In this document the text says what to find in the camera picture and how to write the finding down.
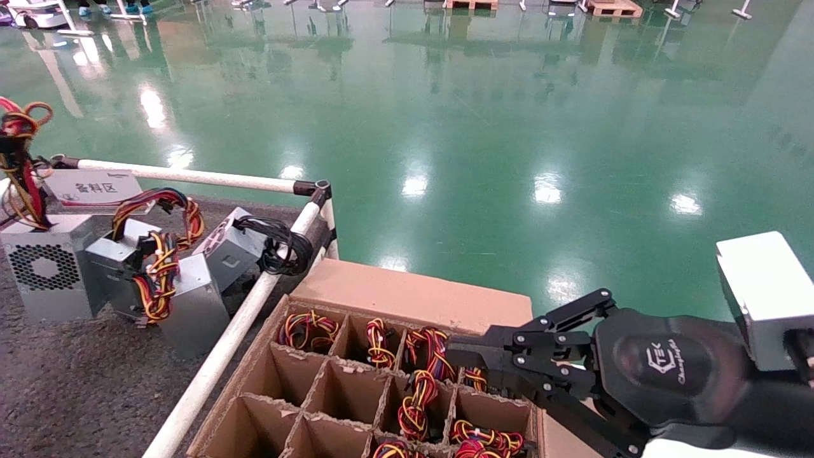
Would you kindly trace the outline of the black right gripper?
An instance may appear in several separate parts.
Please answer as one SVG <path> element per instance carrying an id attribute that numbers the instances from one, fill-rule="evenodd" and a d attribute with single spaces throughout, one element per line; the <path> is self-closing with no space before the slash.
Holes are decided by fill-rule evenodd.
<path id="1" fill-rule="evenodd" d="M 526 324 L 453 335 L 446 359 L 485 369 L 488 385 L 523 396 L 602 457 L 640 457 L 651 437 L 735 444 L 731 415 L 755 369 L 736 325 L 614 309 L 598 289 Z M 604 319 L 593 331 L 600 386 L 582 368 L 507 368 L 579 359 L 590 337 L 578 328 L 594 319 Z"/>

